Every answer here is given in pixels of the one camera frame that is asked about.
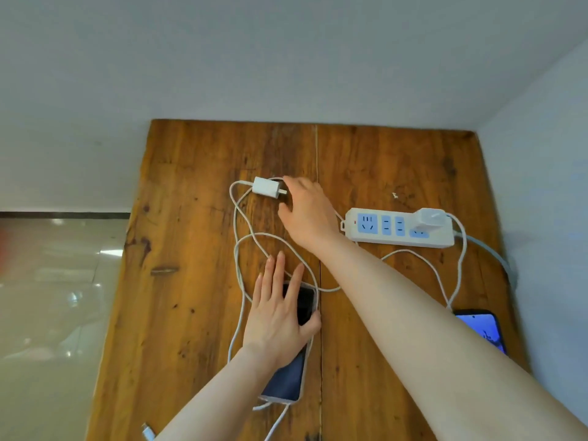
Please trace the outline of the lit-screen black smartphone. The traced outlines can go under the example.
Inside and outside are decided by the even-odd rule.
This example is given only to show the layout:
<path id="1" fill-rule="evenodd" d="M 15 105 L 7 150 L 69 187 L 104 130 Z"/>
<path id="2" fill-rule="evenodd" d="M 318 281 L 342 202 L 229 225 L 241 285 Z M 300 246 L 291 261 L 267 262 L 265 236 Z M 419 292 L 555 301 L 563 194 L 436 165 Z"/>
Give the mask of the lit-screen black smartphone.
<path id="1" fill-rule="evenodd" d="M 483 309 L 455 310 L 453 314 L 483 339 L 507 355 L 502 330 L 495 314 Z"/>

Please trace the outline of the dark-screen smartphone with pale case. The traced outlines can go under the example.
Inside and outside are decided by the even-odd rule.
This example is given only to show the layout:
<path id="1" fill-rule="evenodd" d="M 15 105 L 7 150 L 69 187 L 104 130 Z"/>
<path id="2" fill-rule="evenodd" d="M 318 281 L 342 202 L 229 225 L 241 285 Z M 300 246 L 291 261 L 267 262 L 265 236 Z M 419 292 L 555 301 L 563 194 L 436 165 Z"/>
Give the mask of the dark-screen smartphone with pale case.
<path id="1" fill-rule="evenodd" d="M 316 308 L 316 288 L 309 283 L 302 282 L 297 302 L 298 325 L 304 326 Z M 263 389 L 259 397 L 261 400 L 290 405 L 301 398 L 312 341 L 310 339 L 288 365 L 275 372 Z"/>

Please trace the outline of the large white charger plug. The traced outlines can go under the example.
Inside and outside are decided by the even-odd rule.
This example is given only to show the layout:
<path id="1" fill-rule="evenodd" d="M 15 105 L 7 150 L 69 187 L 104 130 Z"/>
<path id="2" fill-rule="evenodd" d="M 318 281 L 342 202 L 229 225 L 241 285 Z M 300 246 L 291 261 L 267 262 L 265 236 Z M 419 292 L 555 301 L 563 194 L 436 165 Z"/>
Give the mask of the large white charger plug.
<path id="1" fill-rule="evenodd" d="M 413 214 L 411 232 L 424 235 L 445 227 L 450 217 L 442 209 L 421 208 Z"/>

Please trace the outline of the person's right forearm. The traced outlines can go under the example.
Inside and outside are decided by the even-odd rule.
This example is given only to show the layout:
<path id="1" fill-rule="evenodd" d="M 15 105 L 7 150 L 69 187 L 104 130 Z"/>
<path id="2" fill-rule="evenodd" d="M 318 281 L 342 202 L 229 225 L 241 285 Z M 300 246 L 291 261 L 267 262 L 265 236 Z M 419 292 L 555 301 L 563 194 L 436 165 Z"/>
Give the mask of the person's right forearm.
<path id="1" fill-rule="evenodd" d="M 438 441 L 588 441 L 516 362 L 338 231 L 295 236 L 349 298 Z"/>

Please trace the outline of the white power strip blue sockets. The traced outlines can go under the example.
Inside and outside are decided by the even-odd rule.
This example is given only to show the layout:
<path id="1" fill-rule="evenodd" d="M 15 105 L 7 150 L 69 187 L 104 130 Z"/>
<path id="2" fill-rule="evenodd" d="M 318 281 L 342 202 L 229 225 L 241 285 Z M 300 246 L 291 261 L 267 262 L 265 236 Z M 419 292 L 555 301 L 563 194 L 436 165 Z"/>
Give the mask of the white power strip blue sockets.
<path id="1" fill-rule="evenodd" d="M 413 214 L 353 207 L 340 223 L 340 230 L 353 242 L 445 249 L 454 245 L 453 220 L 444 228 L 420 235 L 411 232 Z"/>

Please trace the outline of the person's left forearm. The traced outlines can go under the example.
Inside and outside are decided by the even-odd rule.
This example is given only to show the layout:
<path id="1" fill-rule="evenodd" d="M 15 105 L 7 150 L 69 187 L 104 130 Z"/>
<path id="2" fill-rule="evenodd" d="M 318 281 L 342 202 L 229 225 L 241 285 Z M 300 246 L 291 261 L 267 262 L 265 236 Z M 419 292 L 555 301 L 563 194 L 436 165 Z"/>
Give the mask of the person's left forearm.
<path id="1" fill-rule="evenodd" d="M 235 441 L 263 388 L 278 368 L 276 347 L 241 348 L 165 426 L 155 441 Z"/>

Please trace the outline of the small white charger plug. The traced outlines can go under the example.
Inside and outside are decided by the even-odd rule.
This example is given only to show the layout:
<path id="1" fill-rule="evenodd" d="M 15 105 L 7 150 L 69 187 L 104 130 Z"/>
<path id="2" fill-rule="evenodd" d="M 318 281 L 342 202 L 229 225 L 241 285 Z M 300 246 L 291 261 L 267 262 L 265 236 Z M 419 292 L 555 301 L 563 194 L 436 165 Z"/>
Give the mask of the small white charger plug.
<path id="1" fill-rule="evenodd" d="M 288 191 L 282 186 L 282 177 L 264 178 L 256 176 L 252 183 L 252 192 L 254 194 L 278 199 L 282 195 L 287 195 Z"/>

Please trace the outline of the person's right hand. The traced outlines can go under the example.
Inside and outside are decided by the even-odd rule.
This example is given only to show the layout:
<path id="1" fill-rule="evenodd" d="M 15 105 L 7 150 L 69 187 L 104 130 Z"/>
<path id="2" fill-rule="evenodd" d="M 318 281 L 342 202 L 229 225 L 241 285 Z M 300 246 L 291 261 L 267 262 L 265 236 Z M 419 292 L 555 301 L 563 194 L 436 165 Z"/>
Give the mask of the person's right hand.
<path id="1" fill-rule="evenodd" d="M 292 176 L 284 176 L 283 181 L 291 196 L 289 207 L 296 217 L 296 233 L 290 237 L 321 258 L 341 236 L 334 207 L 318 182 Z"/>

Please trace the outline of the person's left hand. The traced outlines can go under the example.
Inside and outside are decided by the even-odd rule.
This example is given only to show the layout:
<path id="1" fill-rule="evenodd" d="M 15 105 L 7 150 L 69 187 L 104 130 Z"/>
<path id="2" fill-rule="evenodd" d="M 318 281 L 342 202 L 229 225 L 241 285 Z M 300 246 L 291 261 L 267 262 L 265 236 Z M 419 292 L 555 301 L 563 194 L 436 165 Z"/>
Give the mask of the person's left hand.
<path id="1" fill-rule="evenodd" d="M 296 267 L 283 299 L 273 298 L 276 257 L 268 258 L 263 274 L 261 303 L 247 318 L 243 349 L 252 351 L 270 374 L 289 364 L 305 346 L 299 343 L 298 292 L 305 271 Z"/>

